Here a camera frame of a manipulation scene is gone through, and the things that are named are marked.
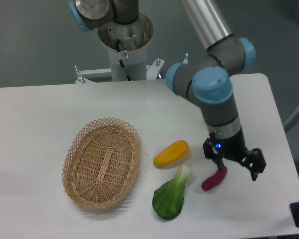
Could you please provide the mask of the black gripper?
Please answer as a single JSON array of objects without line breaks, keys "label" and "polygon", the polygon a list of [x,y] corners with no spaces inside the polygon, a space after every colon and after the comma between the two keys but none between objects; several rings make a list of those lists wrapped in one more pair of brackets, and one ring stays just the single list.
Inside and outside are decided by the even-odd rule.
[{"label": "black gripper", "polygon": [[223,158],[239,162],[250,171],[253,181],[257,180],[267,165],[260,148],[246,149],[242,128],[234,136],[226,139],[217,139],[212,131],[203,143],[203,151],[205,158],[211,159],[219,171],[225,167]]}]

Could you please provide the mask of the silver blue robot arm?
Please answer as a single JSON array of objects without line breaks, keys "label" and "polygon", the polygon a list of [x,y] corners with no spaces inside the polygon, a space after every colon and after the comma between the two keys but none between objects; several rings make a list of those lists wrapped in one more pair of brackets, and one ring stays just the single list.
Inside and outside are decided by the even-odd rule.
[{"label": "silver blue robot arm", "polygon": [[[183,0],[207,57],[194,65],[175,63],[165,75],[167,87],[202,112],[209,137],[203,144],[205,157],[223,171],[224,159],[246,167],[253,180],[266,162],[258,148],[247,149],[230,77],[252,65],[256,58],[253,44],[237,38],[228,27],[213,0]],[[144,80],[147,67],[132,59],[132,53],[150,41],[153,27],[139,11],[136,0],[72,0],[69,7],[83,30],[97,29],[110,51],[114,81]]]}]

